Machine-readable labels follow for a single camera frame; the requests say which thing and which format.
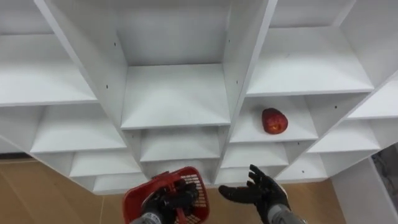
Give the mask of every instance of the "white shelf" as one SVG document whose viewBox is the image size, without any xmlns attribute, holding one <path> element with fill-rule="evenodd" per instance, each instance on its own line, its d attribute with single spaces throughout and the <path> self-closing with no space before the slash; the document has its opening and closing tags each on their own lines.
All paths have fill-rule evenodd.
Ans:
<svg viewBox="0 0 398 224">
<path fill-rule="evenodd" d="M 47 106 L 30 152 L 123 149 L 126 145 L 98 104 Z"/>
<path fill-rule="evenodd" d="M 279 174 L 276 181 L 319 180 L 328 178 L 319 154 L 304 154 Z"/>
<path fill-rule="evenodd" d="M 344 121 L 308 152 L 344 152 L 381 149 L 366 121 Z"/>
<path fill-rule="evenodd" d="M 221 168 L 287 166 L 285 148 L 281 143 L 236 143 L 227 147 Z"/>
<path fill-rule="evenodd" d="M 267 134 L 262 128 L 261 113 L 275 108 L 289 121 L 281 134 Z M 273 96 L 246 98 L 230 142 L 282 142 L 318 138 L 310 112 L 302 96 Z"/>
<path fill-rule="evenodd" d="M 269 29 L 247 96 L 370 92 L 338 27 Z"/>
<path fill-rule="evenodd" d="M 0 106 L 93 102 L 55 35 L 0 36 Z"/>
<path fill-rule="evenodd" d="M 348 119 L 398 118 L 398 80 L 393 80 L 352 112 Z"/>
<path fill-rule="evenodd" d="M 205 184 L 211 184 L 210 177 L 214 173 L 216 160 L 204 159 L 204 160 L 179 160 L 179 161 L 167 161 L 167 162 L 148 162 L 144 164 L 144 169 L 147 170 L 148 178 L 152 178 L 166 171 L 175 171 L 186 166 L 192 166 L 199 171 L 203 182 Z"/>
<path fill-rule="evenodd" d="M 266 175 L 275 177 L 283 167 L 259 167 Z M 246 185 L 249 178 L 249 166 L 245 168 L 221 168 L 218 172 L 215 184 L 239 184 Z"/>
<path fill-rule="evenodd" d="M 129 67 L 122 129 L 229 123 L 221 65 Z"/>
<path fill-rule="evenodd" d="M 123 150 L 76 152 L 70 177 L 141 172 L 131 153 Z"/>
<path fill-rule="evenodd" d="M 147 182 L 143 173 L 98 176 L 94 183 L 96 194 L 121 194 Z"/>
<path fill-rule="evenodd" d="M 142 133 L 141 162 L 219 156 L 217 128 L 149 129 Z"/>
</svg>

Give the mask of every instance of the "apple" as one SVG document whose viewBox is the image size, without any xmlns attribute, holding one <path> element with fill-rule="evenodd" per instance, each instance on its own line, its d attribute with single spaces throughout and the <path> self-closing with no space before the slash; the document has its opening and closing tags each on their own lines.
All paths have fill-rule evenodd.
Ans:
<svg viewBox="0 0 398 224">
<path fill-rule="evenodd" d="M 262 111 L 262 127 L 268 134 L 280 134 L 287 129 L 288 121 L 282 112 L 275 108 Z"/>
</svg>

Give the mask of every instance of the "red basket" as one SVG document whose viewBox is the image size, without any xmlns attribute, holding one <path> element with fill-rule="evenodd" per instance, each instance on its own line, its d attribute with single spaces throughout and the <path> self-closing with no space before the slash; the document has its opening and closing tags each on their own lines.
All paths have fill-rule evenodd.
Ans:
<svg viewBox="0 0 398 224">
<path fill-rule="evenodd" d="M 175 223 L 203 223 L 210 212 L 205 185 L 199 172 L 195 168 L 184 167 L 171 173 L 167 171 L 163 174 L 159 174 L 148 183 L 129 190 L 124 195 L 123 200 L 123 216 L 125 224 L 130 224 L 131 221 L 141 216 L 141 205 L 152 192 L 161 187 L 168 187 L 173 192 L 175 191 L 174 182 L 180 179 L 184 179 L 186 183 L 196 183 L 199 197 L 194 203 L 195 209 L 192 215 L 186 217 L 181 209 L 177 209 L 178 218 Z"/>
</svg>

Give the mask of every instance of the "shelving unit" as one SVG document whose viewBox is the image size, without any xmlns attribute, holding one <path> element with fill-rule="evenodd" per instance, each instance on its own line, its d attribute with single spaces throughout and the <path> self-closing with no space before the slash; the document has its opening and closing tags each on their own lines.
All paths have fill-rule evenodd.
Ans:
<svg viewBox="0 0 398 224">
<path fill-rule="evenodd" d="M 397 141 L 398 3 L 166 2 L 0 2 L 0 146 L 116 194 L 184 166 L 320 181 Z"/>
</svg>

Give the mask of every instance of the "wooden floor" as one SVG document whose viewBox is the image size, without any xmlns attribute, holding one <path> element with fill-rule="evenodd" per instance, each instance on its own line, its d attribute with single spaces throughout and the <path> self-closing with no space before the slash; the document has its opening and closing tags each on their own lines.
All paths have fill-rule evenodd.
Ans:
<svg viewBox="0 0 398 224">
<path fill-rule="evenodd" d="M 284 185 L 293 211 L 309 223 L 345 224 L 331 182 Z M 253 205 L 208 190 L 206 223 L 260 223 Z M 0 163 L 0 223 L 122 224 L 122 195 L 96 196 L 39 162 Z"/>
</svg>

